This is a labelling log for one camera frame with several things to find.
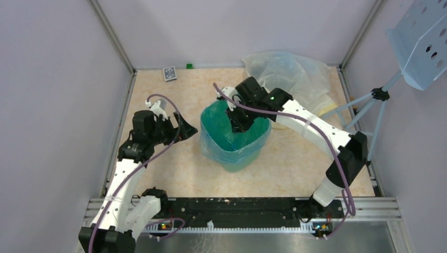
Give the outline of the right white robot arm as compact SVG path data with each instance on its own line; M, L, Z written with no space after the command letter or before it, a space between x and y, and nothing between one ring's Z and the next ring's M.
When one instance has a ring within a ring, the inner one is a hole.
M281 88L268 91L248 77L236 87L216 89L226 100L226 115L234 133L246 132L256 119L269 119L303 136L333 158L326 176L310 197L309 210L323 217L340 194L352 197L350 185L367 164L367 136L339 129L312 114Z

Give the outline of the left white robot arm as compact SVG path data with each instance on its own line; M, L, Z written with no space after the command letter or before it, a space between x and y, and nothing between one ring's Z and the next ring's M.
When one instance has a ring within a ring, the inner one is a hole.
M149 161L163 154L155 153L158 145L169 149L198 133L198 129L175 111L178 126L162 109L142 110L134 114L128 139L119 147L115 172L98 214L88 227L79 232L85 252L134 252L136 241L155 216L162 218L169 211L167 201L154 195L144 196L129 209L133 192Z

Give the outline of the clear yellow plastic bag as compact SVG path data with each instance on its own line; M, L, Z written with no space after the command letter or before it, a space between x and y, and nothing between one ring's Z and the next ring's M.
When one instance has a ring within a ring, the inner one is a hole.
M267 91L280 88L316 116L335 109L329 96L331 68L318 60L284 51L252 53L241 59L246 75Z

